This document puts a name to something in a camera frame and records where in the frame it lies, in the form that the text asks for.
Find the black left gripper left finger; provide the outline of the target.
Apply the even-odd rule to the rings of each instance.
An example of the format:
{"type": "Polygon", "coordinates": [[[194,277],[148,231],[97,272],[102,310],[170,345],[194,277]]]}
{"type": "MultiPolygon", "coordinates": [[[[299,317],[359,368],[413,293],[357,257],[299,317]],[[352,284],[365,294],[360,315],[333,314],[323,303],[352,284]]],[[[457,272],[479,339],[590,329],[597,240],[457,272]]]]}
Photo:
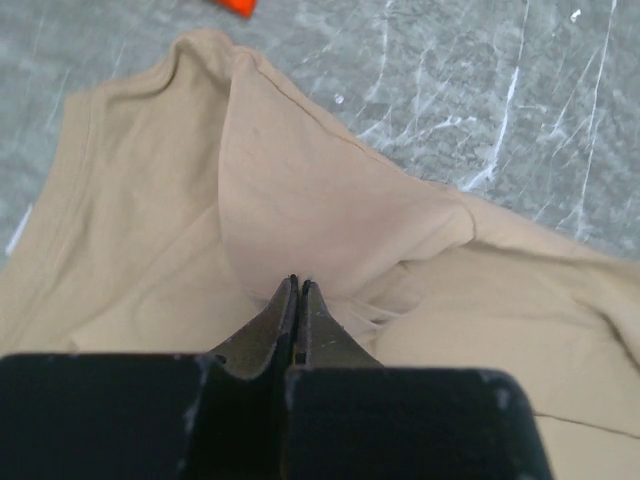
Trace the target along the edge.
{"type": "Polygon", "coordinates": [[[5,479],[275,479],[298,281],[196,354],[9,355],[5,479]]]}

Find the beige t shirt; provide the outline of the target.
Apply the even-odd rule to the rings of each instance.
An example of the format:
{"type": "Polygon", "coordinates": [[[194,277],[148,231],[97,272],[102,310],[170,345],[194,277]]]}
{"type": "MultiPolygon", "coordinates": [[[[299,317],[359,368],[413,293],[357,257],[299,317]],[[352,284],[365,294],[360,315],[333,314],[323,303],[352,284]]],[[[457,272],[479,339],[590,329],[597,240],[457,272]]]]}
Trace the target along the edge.
{"type": "Polygon", "coordinates": [[[292,274],[384,364],[512,374],[557,478],[638,477],[638,265],[407,175],[218,31],[67,98],[1,349],[204,351],[292,274]]]}

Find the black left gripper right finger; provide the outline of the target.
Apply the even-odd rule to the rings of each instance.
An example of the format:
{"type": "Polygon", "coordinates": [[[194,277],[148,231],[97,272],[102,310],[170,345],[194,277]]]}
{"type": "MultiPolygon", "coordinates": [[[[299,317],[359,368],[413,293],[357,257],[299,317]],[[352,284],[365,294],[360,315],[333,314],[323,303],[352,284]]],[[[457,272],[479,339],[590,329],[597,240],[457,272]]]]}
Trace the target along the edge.
{"type": "Polygon", "coordinates": [[[526,394],[483,368],[385,367],[305,282],[286,374],[288,479],[548,479],[526,394]]]}

